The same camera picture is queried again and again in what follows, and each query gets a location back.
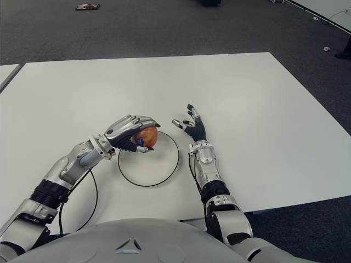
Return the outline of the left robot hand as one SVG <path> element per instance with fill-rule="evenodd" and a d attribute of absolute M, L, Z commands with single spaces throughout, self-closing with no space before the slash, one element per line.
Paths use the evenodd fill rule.
<path fill-rule="evenodd" d="M 160 125 L 151 117 L 126 115 L 109 126 L 104 136 L 114 148 L 129 152 L 146 153 L 153 151 L 151 146 L 139 146 L 132 141 L 132 137 L 144 128 L 157 127 Z"/>

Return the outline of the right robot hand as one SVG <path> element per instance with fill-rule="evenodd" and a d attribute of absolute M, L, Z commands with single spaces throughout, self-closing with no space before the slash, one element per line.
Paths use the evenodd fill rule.
<path fill-rule="evenodd" d="M 193 105 L 188 104 L 187 113 L 191 117 L 191 121 L 173 119 L 172 123 L 188 134 L 194 142 L 206 141 L 205 126 L 197 109 Z"/>

